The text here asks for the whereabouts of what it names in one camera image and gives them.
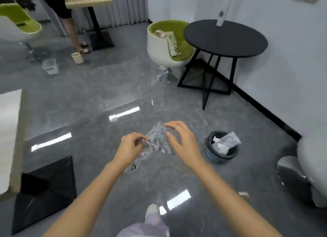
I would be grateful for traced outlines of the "white table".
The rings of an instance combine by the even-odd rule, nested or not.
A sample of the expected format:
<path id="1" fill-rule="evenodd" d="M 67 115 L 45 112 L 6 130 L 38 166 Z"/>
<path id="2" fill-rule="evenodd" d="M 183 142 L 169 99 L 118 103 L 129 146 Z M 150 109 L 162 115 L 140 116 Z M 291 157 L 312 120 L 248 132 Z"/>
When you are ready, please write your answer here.
<path id="1" fill-rule="evenodd" d="M 26 91 L 0 94 L 0 203 L 21 190 L 27 118 Z"/>

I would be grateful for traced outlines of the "person's left hand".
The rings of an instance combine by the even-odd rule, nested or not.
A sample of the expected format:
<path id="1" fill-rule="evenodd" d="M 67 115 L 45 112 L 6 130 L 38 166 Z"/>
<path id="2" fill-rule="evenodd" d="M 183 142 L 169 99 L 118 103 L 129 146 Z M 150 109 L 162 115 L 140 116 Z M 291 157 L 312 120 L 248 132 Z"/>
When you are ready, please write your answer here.
<path id="1" fill-rule="evenodd" d="M 133 133 L 127 134 L 121 138 L 120 146 L 112 162 L 124 170 L 133 163 L 142 150 L 143 148 L 133 148 Z"/>

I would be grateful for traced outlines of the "person's leg with shoe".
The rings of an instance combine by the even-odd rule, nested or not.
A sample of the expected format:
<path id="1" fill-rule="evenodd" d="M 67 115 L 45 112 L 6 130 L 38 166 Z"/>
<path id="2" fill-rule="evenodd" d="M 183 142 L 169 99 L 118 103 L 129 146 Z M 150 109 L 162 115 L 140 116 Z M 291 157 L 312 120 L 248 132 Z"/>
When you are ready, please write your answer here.
<path id="1" fill-rule="evenodd" d="M 170 237 L 170 231 L 161 218 L 160 207 L 153 203 L 146 210 L 144 222 L 124 228 L 116 237 Z"/>

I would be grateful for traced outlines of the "person's left forearm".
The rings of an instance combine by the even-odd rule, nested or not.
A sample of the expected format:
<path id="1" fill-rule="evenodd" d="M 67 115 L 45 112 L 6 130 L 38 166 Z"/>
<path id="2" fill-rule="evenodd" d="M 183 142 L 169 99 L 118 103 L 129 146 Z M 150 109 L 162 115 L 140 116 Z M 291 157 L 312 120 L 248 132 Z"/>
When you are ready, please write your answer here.
<path id="1" fill-rule="evenodd" d="M 109 162 L 42 237 L 87 237 L 117 179 L 128 164 Z"/>

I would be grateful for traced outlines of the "blue and black waste basket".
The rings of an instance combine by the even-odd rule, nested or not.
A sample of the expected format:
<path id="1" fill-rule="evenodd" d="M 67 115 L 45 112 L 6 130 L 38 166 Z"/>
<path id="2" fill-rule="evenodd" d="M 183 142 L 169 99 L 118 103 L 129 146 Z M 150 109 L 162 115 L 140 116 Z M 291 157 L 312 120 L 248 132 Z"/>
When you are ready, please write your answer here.
<path id="1" fill-rule="evenodd" d="M 207 138 L 205 139 L 205 145 L 206 145 L 206 148 L 207 148 L 206 153 L 207 153 L 207 156 L 209 157 L 209 159 L 211 161 L 213 161 L 215 163 L 226 163 L 226 162 L 230 161 L 231 159 L 233 159 L 234 157 L 237 156 L 237 154 L 239 152 L 240 145 L 238 145 L 237 147 L 232 148 L 228 152 L 227 156 L 223 156 L 223 155 L 218 154 L 217 152 L 214 151 L 214 149 L 212 147 L 212 144 L 213 144 L 212 138 L 213 138 L 213 135 L 216 132 L 222 132 L 222 133 L 228 134 L 225 131 L 213 131 L 213 132 L 211 132 L 209 134 L 209 136 L 207 136 Z"/>

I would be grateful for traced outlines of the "crumpled clear plastic wrapper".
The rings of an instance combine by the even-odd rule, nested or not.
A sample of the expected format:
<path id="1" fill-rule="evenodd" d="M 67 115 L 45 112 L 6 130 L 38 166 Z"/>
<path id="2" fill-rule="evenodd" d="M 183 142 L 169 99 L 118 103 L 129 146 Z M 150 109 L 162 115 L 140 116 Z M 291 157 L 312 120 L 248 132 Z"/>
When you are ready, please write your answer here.
<path id="1" fill-rule="evenodd" d="M 237 147 L 242 143 L 235 132 L 230 132 L 228 134 L 216 132 L 213 135 L 212 141 L 214 151 L 223 156 L 227 156 L 232 148 Z"/>

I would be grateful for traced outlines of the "white chair with chrome base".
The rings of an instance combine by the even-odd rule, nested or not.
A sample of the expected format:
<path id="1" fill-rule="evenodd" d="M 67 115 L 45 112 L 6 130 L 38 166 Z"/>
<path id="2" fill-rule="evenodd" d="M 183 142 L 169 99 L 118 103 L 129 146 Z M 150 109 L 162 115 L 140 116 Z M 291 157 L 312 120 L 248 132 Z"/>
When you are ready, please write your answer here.
<path id="1" fill-rule="evenodd" d="M 327 132 L 303 136 L 297 143 L 297 155 L 280 158 L 276 169 L 293 198 L 327 209 Z"/>

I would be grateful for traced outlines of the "white pole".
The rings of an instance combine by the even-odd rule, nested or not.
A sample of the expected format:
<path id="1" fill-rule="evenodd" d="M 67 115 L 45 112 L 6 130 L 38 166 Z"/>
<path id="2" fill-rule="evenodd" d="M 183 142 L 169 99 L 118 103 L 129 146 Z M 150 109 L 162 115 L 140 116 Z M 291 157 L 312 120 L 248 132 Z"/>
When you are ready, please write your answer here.
<path id="1" fill-rule="evenodd" d="M 222 0 L 216 26 L 221 27 L 227 17 L 233 0 Z"/>

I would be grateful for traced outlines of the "light wood table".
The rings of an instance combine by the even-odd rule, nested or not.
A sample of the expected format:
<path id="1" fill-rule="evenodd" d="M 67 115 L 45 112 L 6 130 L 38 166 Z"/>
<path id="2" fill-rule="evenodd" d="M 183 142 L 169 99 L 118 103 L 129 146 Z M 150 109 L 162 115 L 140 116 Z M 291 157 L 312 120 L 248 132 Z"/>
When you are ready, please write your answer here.
<path id="1" fill-rule="evenodd" d="M 112 3 L 112 0 L 65 0 L 68 9 L 87 8 L 95 30 L 90 34 L 90 40 L 93 50 L 108 49 L 114 47 L 114 43 L 108 32 L 102 32 L 93 7 L 103 6 Z"/>

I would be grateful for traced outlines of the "round black table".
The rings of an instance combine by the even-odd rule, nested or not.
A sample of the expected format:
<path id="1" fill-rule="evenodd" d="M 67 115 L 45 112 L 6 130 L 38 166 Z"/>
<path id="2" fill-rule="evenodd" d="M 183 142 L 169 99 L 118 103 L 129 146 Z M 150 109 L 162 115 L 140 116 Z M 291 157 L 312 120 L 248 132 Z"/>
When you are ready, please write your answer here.
<path id="1" fill-rule="evenodd" d="M 195 48 L 194 56 L 186 65 L 178 87 L 202 91 L 202 110 L 205 109 L 211 92 L 230 95 L 232 92 L 237 60 L 240 58 L 256 57 L 268 47 L 267 38 L 259 31 L 232 21 L 225 21 L 217 26 L 217 20 L 199 20 L 186 26 L 183 31 L 186 41 Z M 184 79 L 190 69 L 199 63 L 196 61 L 200 52 L 210 54 L 204 63 L 201 86 L 184 84 Z M 232 58 L 230 78 L 225 82 L 227 90 L 212 89 L 214 78 L 218 77 L 218 66 L 222 57 Z"/>

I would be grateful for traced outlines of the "person's right hand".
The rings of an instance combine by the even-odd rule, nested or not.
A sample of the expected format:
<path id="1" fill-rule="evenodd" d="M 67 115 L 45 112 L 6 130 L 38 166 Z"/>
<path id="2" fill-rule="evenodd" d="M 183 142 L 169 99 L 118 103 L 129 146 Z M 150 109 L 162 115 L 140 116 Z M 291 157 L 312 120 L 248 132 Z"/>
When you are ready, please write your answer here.
<path id="1" fill-rule="evenodd" d="M 205 167 L 206 162 L 202 158 L 195 136 L 188 126 L 182 121 L 171 121 L 164 123 L 164 126 L 178 132 L 181 143 L 178 142 L 178 145 L 172 145 L 172 147 L 184 164 L 194 172 Z"/>

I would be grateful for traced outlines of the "clear printed plastic bag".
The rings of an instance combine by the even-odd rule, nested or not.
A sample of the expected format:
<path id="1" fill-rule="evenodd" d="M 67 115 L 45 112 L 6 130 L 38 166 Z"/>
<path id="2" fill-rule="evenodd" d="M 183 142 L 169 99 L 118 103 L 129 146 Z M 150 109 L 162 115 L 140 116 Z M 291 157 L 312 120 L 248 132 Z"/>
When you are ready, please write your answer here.
<path id="1" fill-rule="evenodd" d="M 166 154 L 175 156 L 176 152 L 169 143 L 166 136 L 167 128 L 164 127 L 163 122 L 157 122 L 152 129 L 146 134 L 149 138 L 149 147 L 143 148 L 142 152 L 130 164 L 124 173 L 131 173 L 136 170 L 142 161 L 145 161 L 151 154 Z"/>

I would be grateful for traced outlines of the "green and white swivel chair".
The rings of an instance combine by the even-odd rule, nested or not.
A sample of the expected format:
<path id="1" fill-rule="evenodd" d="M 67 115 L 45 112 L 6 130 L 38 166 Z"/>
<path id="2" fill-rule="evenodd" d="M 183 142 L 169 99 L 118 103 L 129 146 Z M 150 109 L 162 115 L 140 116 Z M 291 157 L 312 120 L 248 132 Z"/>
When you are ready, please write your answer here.
<path id="1" fill-rule="evenodd" d="M 0 4 L 0 41 L 22 44 L 28 50 L 27 61 L 40 61 L 31 43 L 44 42 L 46 39 L 42 25 L 19 4 Z"/>
<path id="2" fill-rule="evenodd" d="M 184 29 L 189 23 L 182 20 L 161 20 L 153 22 L 147 29 L 147 52 L 150 59 L 159 67 L 156 78 L 161 82 L 177 82 L 182 77 L 181 68 L 185 67 L 194 56 L 195 48 L 184 37 Z M 180 55 L 172 57 L 168 42 L 156 36 L 155 31 L 173 32 L 177 40 Z"/>

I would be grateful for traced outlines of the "patterned bag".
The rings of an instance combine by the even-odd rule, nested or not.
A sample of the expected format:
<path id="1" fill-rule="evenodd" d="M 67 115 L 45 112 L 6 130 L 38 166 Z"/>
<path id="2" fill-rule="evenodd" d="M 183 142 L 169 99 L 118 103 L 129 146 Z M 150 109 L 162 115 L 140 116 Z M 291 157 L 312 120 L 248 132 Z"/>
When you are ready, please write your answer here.
<path id="1" fill-rule="evenodd" d="M 175 56 L 178 56 L 181 54 L 181 52 L 179 52 L 177 50 L 177 40 L 176 40 L 173 32 L 164 32 L 162 30 L 156 30 L 155 34 L 157 37 L 167 41 L 169 52 L 172 57 L 175 57 Z"/>

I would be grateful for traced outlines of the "grey curtain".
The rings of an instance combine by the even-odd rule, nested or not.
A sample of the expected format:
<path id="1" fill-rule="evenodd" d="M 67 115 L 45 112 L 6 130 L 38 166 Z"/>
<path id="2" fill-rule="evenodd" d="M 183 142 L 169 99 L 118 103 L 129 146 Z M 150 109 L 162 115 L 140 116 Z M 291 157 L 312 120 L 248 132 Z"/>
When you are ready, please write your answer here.
<path id="1" fill-rule="evenodd" d="M 95 13 L 100 28 L 138 24 L 148 20 L 148 0 L 111 0 Z"/>

